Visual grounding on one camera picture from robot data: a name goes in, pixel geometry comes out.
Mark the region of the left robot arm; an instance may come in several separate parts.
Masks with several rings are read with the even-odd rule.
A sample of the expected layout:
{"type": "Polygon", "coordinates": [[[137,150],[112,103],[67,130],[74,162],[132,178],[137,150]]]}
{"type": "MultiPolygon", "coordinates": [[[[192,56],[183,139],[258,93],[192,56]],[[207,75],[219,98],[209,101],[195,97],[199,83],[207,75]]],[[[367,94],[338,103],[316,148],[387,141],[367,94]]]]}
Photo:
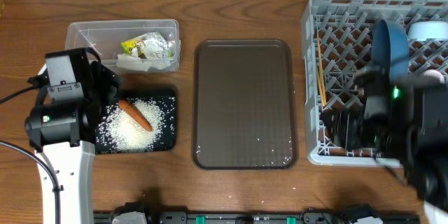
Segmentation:
{"type": "Polygon", "coordinates": [[[24,123],[38,170],[45,223],[93,223],[96,128],[123,80],[91,48],[51,52],[29,78],[38,90],[24,123]]]}

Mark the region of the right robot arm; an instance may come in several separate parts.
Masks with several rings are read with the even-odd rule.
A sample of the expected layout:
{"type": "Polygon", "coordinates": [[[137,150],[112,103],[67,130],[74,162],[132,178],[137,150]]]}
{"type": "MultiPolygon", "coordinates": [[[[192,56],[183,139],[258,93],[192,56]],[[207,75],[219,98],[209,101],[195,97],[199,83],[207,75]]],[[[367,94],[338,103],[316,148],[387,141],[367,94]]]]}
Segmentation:
{"type": "Polygon", "coordinates": [[[394,80],[379,66],[357,71],[362,108],[321,113],[330,140],[347,151],[373,148],[372,158],[399,161],[395,178],[416,190],[429,223],[447,222],[447,84],[439,71],[394,80]]]}

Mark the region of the white tissue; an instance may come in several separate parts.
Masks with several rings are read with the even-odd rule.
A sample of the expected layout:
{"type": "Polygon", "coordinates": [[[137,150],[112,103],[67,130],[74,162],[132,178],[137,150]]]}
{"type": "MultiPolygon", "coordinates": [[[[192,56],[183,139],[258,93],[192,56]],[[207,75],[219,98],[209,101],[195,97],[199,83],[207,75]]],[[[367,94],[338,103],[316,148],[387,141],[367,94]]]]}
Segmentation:
{"type": "Polygon", "coordinates": [[[127,54],[119,54],[117,67],[133,71],[163,70],[171,65],[168,59],[141,59],[127,54]]]}

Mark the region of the wooden chopstick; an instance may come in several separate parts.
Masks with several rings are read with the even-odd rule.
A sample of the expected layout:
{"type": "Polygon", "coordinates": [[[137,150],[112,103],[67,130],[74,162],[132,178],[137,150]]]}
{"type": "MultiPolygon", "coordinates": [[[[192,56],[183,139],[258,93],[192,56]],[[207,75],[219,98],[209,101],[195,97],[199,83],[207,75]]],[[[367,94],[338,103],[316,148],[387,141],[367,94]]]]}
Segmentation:
{"type": "Polygon", "coordinates": [[[326,106],[326,98],[325,98],[325,92],[323,90],[323,86],[322,86],[322,82],[321,82],[319,67],[316,68],[316,78],[317,78],[317,83],[318,83],[319,95],[321,97],[322,107],[325,107],[326,106]]]}
{"type": "Polygon", "coordinates": [[[319,71],[320,71],[320,77],[321,77],[321,82],[322,82],[322,86],[323,86],[323,90],[325,92],[325,98],[326,98],[326,89],[325,89],[325,82],[323,79],[323,66],[322,66],[322,56],[321,56],[321,43],[320,43],[320,38],[317,36],[317,47],[318,47],[318,67],[319,67],[319,71]]]}

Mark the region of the pink cup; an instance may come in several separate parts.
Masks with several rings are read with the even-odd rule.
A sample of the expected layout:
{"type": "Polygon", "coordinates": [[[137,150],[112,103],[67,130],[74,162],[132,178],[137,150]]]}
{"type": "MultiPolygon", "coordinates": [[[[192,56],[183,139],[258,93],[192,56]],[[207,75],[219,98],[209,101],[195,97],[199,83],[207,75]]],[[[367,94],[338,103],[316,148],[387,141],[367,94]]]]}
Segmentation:
{"type": "Polygon", "coordinates": [[[442,83],[442,84],[445,83],[445,78],[444,78],[444,76],[442,75],[441,72],[439,72],[439,71],[437,71],[437,70],[434,70],[434,69],[426,70],[425,72],[423,72],[423,75],[424,75],[424,76],[431,77],[431,78],[435,78],[435,79],[437,79],[437,80],[438,80],[440,83],[442,83]]]}

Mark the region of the large blue plate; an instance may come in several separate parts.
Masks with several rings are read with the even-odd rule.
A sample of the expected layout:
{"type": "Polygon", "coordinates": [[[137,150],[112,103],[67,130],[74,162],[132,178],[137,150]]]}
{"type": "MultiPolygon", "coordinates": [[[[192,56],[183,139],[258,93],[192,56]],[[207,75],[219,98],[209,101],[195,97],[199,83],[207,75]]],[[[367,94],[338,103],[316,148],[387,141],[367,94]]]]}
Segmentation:
{"type": "Polygon", "coordinates": [[[374,27],[371,61],[385,70],[390,82],[407,75],[410,49],[404,28],[389,20],[380,20],[374,27]]]}

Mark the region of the orange carrot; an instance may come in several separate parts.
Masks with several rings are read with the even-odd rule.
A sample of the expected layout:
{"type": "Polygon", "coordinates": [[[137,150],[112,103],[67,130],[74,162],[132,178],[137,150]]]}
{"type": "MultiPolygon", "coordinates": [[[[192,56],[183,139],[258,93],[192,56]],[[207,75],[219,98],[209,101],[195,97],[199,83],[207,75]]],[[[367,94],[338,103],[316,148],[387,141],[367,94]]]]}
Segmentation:
{"type": "Polygon", "coordinates": [[[126,112],[127,115],[129,115],[137,124],[139,124],[146,131],[148,132],[153,131],[151,124],[133,104],[131,104],[127,100],[122,99],[118,102],[118,107],[124,112],[126,112]]]}

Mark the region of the small light blue bowl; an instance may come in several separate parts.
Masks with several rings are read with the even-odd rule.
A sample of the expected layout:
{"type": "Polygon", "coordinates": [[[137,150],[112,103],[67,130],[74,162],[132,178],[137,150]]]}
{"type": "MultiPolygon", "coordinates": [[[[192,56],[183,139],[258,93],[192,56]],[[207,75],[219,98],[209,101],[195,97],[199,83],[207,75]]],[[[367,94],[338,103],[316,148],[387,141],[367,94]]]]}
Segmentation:
{"type": "Polygon", "coordinates": [[[415,22],[410,26],[407,38],[415,41],[426,41],[428,39],[446,41],[448,37],[447,25],[448,23],[445,21],[415,22]]]}

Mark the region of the green yellow snack wrapper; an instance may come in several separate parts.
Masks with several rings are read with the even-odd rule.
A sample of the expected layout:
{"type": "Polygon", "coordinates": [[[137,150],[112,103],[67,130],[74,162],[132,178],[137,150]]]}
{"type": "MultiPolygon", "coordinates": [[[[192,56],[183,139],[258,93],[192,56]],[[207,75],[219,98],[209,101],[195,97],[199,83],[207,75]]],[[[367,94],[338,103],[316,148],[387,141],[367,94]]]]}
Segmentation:
{"type": "Polygon", "coordinates": [[[124,53],[133,57],[146,58],[144,56],[144,46],[145,46],[144,34],[135,38],[131,38],[130,40],[124,41],[120,45],[124,53]]]}

